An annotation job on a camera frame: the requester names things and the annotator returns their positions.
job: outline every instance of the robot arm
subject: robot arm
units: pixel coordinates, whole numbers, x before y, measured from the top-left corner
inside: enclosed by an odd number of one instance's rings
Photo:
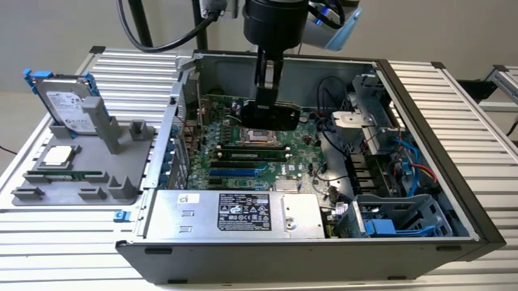
[[[135,39],[126,20],[123,0],[118,0],[120,22],[135,47],[147,53],[164,52],[191,40],[218,17],[238,17],[238,0],[199,0],[206,20],[180,39],[159,47],[146,47]],[[361,15],[359,0],[246,0],[243,32],[258,45],[253,99],[243,105],[242,124],[267,130],[294,130],[299,107],[277,102],[283,53],[301,43],[339,50]]]

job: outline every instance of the blue drive bracket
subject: blue drive bracket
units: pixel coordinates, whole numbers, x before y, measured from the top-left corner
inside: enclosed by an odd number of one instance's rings
[[[58,122],[58,119],[56,119],[55,115],[52,114],[51,108],[48,108],[47,103],[46,103],[46,101],[44,101],[43,98],[42,98],[40,92],[39,92],[39,90],[38,90],[38,88],[36,88],[36,86],[35,86],[35,84],[34,84],[34,82],[35,82],[34,79],[35,79],[35,78],[48,78],[48,77],[51,77],[51,76],[54,75],[54,73],[52,73],[51,71],[36,71],[32,75],[31,75],[31,73],[32,73],[32,70],[31,70],[30,68],[27,68],[27,69],[23,71],[24,80],[26,80],[27,84],[28,84],[30,87],[31,87],[32,93],[34,93],[35,95],[38,95],[38,97],[40,98],[42,103],[43,103],[43,105],[44,105],[44,107],[46,107],[46,109],[47,109],[47,112],[48,112],[48,114],[51,115],[52,119],[55,120],[55,125],[58,125],[58,123],[59,123],[59,122]]]

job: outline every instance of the capacitor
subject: capacitor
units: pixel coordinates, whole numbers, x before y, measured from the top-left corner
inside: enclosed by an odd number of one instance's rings
[[[306,116],[301,116],[301,117],[299,117],[299,122],[301,122],[302,124],[307,124],[309,121],[310,121],[310,119],[309,119]]]

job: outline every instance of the sticker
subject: sticker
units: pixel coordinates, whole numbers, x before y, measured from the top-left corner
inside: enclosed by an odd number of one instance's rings
[[[200,202],[200,195],[198,193],[183,193],[178,196],[178,203],[179,204],[187,204],[187,203],[199,203]]]
[[[257,157],[259,157],[259,155],[257,155],[255,153],[232,153],[231,157],[232,158],[257,158]]]
[[[273,230],[269,194],[219,194],[218,207],[219,230]]]
[[[74,178],[71,175],[46,175],[46,178],[52,181],[72,181]]]
[[[90,119],[90,115],[83,111],[82,98],[71,92],[56,91],[48,91],[47,96],[63,121],[63,125],[78,133],[95,133],[96,127]]]

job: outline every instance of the white wall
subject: white wall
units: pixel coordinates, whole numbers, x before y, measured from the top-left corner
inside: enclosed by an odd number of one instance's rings
[[[143,2],[155,44],[192,28],[190,0]],[[303,54],[442,61],[458,78],[479,78],[496,63],[518,65],[518,0],[362,0],[361,5],[343,51],[305,45]],[[239,13],[238,20],[220,19],[208,28],[212,49],[251,48],[242,20]],[[115,0],[0,0],[0,27],[0,91],[27,91],[20,73],[27,67],[74,72],[95,44],[131,48]]]

